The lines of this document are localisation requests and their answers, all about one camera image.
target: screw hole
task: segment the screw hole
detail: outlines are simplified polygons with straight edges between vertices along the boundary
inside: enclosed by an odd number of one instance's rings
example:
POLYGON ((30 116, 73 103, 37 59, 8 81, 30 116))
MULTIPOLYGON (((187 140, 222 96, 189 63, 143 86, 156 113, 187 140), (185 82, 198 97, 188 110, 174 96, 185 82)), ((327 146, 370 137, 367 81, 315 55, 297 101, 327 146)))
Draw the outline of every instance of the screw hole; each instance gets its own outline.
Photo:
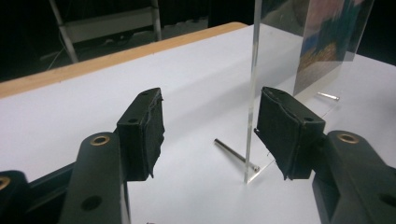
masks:
POLYGON ((359 143, 359 139, 353 135, 346 134, 346 133, 341 133, 337 135, 338 139, 340 139, 343 142, 349 143, 349 144, 357 144, 359 143))
POLYGON ((91 140, 91 145, 98 147, 106 144, 108 141, 110 141, 108 136, 97 136, 91 140))
POLYGON ((99 205, 102 203, 102 198, 99 196, 91 196, 84 200, 81 204, 82 210, 89 212, 92 211, 93 209, 96 209, 99 207, 99 205))
POLYGON ((396 198, 388 195, 388 194, 380 194, 379 199, 383 202, 386 203, 387 205, 390 205, 392 207, 396 207, 396 198))

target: metal pin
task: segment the metal pin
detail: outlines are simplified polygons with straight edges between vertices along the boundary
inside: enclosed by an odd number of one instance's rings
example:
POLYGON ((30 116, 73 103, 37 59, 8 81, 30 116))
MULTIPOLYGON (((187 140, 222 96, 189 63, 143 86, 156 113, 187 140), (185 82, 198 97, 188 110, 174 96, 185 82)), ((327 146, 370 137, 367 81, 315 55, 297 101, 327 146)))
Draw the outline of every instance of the metal pin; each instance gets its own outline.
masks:
MULTIPOLYGON (((226 149, 227 151, 231 152, 231 154, 235 155, 236 158, 238 158, 242 162, 247 162, 245 157, 239 155, 237 152, 235 152, 232 148, 228 147, 224 143, 222 143, 219 139, 215 139, 215 143, 217 143, 220 147, 226 149)), ((260 171, 260 166, 253 164, 252 162, 249 162, 249 166, 255 173, 258 173, 260 171)))
POLYGON ((330 99, 332 99, 334 101, 339 101, 340 100, 340 97, 338 97, 338 96, 330 95, 330 94, 323 93, 323 92, 320 92, 320 91, 318 91, 318 94, 321 95, 321 96, 330 98, 330 99))

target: white surface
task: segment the white surface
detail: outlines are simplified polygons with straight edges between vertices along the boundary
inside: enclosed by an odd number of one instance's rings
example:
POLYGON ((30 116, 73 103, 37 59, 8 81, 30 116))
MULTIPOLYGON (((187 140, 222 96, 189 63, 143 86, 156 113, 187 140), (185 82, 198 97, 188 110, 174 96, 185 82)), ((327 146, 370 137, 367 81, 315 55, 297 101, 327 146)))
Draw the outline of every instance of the white surface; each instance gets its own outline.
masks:
MULTIPOLYGON (((244 154, 252 33, 248 27, 0 100, 0 170, 21 170, 31 181, 73 162, 85 137, 113 131, 139 92, 161 87, 165 141, 155 178, 129 184, 132 223, 319 223, 312 180, 284 181, 271 165, 246 186, 244 164, 213 144, 219 138, 244 154)), ((273 36, 274 43, 288 38, 273 36)), ((396 166, 395 67, 357 56, 343 69, 351 84, 324 117, 327 130, 359 133, 396 166)), ((315 111, 326 102, 307 104, 315 111)))

